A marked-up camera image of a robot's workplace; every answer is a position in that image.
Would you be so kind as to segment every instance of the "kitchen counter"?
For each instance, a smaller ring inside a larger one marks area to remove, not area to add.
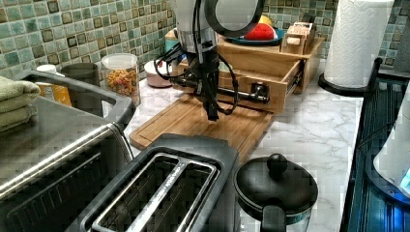
[[[141,105],[125,129],[128,135],[183,95],[172,88],[154,89],[140,81]],[[292,95],[284,112],[253,150],[250,159],[282,153],[305,168],[316,180],[319,196],[307,231],[338,231],[354,153],[363,99],[329,93],[317,77],[301,95]],[[133,154],[140,152],[132,147]],[[243,231],[259,225],[244,216]]]

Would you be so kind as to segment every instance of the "red fruit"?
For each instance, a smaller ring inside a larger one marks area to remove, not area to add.
[[[274,28],[265,23],[258,23],[249,33],[244,35],[244,39],[248,41],[270,41],[274,38]]]

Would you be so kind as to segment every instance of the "mosaic tile backsplash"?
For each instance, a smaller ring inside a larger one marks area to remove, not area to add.
[[[264,15],[287,29],[305,12],[316,15],[317,36],[330,45],[337,0],[266,0]],[[409,1],[396,0],[380,57],[392,67],[409,14]],[[175,26],[163,0],[0,0],[0,75],[11,77],[41,64],[58,68],[98,62],[106,54],[129,52],[143,64],[164,50]]]
[[[0,75],[95,63],[117,52],[137,55],[142,71],[174,25],[161,0],[0,0]]]

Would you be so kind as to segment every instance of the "fruit bowl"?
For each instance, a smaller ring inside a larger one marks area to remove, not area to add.
[[[277,46],[277,45],[280,45],[280,43],[281,43],[281,40],[284,36],[284,31],[281,30],[281,29],[278,29],[276,27],[274,27],[274,29],[275,29],[278,36],[275,39],[268,40],[268,41],[251,41],[251,40],[245,39],[244,37],[235,37],[235,38],[227,37],[226,40],[228,42],[233,43],[233,44]]]

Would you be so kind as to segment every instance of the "wooden cutting board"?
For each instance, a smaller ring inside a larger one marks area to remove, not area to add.
[[[223,108],[230,104],[220,102]],[[232,115],[219,114],[216,122],[208,121],[202,102],[185,94],[130,134],[131,145],[144,150],[163,133],[203,135],[227,140],[240,154],[240,162],[250,152],[271,125],[274,114],[244,107],[236,107]]]

